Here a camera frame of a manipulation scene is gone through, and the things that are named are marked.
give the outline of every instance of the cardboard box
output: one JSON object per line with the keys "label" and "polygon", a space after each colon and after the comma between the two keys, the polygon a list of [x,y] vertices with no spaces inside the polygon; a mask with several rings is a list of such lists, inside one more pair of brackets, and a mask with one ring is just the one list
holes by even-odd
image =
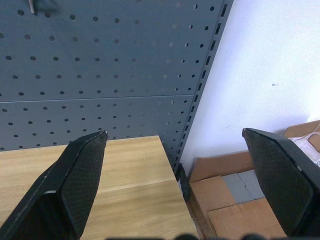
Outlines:
{"label": "cardboard box", "polygon": [[[291,126],[286,130],[284,136],[287,138],[302,137],[313,132],[320,132],[320,120]],[[310,136],[308,141],[315,149],[318,150],[318,152],[320,152],[319,134]],[[221,176],[242,173],[253,169],[254,165],[252,163],[250,154],[247,151],[220,157],[197,159],[189,180],[191,186],[191,198],[189,202],[193,211],[197,215],[197,219],[200,221],[199,225],[206,238],[217,236],[213,223],[210,220],[209,212],[226,207],[228,208],[229,206],[233,206],[237,203],[226,182]],[[259,203],[258,206],[265,206],[268,210],[271,210],[266,200],[264,203]],[[253,232],[259,232],[258,226],[255,227],[256,229],[254,229]]]}
{"label": "cardboard box", "polygon": [[209,217],[220,238],[239,240],[252,233],[286,237],[265,197],[211,211]]}
{"label": "cardboard box", "polygon": [[[311,133],[320,133],[320,120],[290,126],[285,131],[284,136],[287,138],[297,138]],[[312,134],[307,141],[320,153],[320,134]]]}
{"label": "cardboard box", "polygon": [[189,203],[193,212],[197,212],[197,218],[201,221],[199,225],[203,235],[206,238],[216,237],[216,231],[211,224],[209,212],[235,205],[236,202],[231,192],[220,176],[193,182],[190,186],[191,198]]}

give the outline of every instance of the pegboard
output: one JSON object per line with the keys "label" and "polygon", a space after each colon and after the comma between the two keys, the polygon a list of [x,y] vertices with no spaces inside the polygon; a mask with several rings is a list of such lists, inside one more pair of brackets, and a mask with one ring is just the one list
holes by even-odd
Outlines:
{"label": "pegboard", "polygon": [[37,3],[0,3],[0,151],[159,135],[175,169],[232,2]]}

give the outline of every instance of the wooden table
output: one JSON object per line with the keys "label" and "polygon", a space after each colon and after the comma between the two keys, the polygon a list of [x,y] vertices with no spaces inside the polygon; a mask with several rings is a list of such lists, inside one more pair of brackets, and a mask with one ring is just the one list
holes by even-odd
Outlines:
{"label": "wooden table", "polygon": [[[0,225],[63,146],[0,152]],[[198,236],[158,136],[107,141],[82,240]]]}

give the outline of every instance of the white wall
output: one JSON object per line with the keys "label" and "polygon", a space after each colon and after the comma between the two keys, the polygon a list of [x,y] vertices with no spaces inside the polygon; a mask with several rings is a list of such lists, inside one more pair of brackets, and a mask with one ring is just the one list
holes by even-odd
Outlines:
{"label": "white wall", "polygon": [[181,163],[247,149],[320,116],[320,1],[234,0]]}

